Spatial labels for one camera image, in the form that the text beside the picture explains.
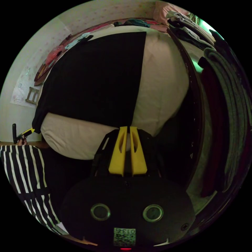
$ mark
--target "grey towel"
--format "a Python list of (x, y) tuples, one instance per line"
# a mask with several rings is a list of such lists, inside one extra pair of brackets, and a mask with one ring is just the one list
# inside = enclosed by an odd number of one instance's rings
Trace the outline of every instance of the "grey towel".
[(228, 107), (230, 143), (225, 166), (224, 191), (226, 191), (237, 172), (240, 156), (245, 144), (248, 120), (247, 106), (240, 80), (229, 62), (220, 53), (210, 48), (204, 50), (204, 56), (220, 81)]

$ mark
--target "wooden floor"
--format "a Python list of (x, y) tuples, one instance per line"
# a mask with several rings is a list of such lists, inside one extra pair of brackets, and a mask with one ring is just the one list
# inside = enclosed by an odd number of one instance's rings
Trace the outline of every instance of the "wooden floor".
[[(40, 146), (41, 142), (27, 142), (28, 145), (32, 145), (32, 146)], [(0, 142), (0, 146), (5, 146), (5, 145), (14, 145), (13, 142)]]

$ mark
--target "small wooden ladder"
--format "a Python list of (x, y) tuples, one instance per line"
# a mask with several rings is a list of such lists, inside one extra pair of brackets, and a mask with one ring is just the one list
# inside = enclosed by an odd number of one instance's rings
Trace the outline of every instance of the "small wooden ladder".
[[(33, 94), (33, 97), (32, 97), (32, 100), (30, 100), (30, 95), (31, 95), (31, 92), (34, 92)], [(31, 103), (31, 104), (35, 104), (36, 105), (36, 101), (35, 101), (35, 98), (36, 98), (36, 94), (39, 93), (39, 90), (38, 89), (35, 89), (33, 87), (29, 87), (29, 93), (28, 93), (28, 96), (27, 98), (25, 99), (26, 102), (28, 103)]]

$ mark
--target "black handle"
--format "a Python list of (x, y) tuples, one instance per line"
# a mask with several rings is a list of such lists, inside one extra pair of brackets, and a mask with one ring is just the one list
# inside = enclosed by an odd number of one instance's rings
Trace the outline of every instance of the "black handle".
[(17, 126), (16, 124), (12, 124), (12, 137), (13, 137), (13, 143), (16, 144), (17, 141)]

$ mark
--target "circular sensor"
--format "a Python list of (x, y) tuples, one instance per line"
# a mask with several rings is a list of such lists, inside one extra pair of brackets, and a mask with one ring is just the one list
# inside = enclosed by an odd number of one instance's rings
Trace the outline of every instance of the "circular sensor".
[(90, 212), (92, 217), (98, 221), (104, 221), (110, 217), (110, 209), (102, 203), (93, 205)]
[(143, 211), (143, 218), (148, 222), (159, 221), (163, 217), (163, 208), (159, 205), (149, 205)]

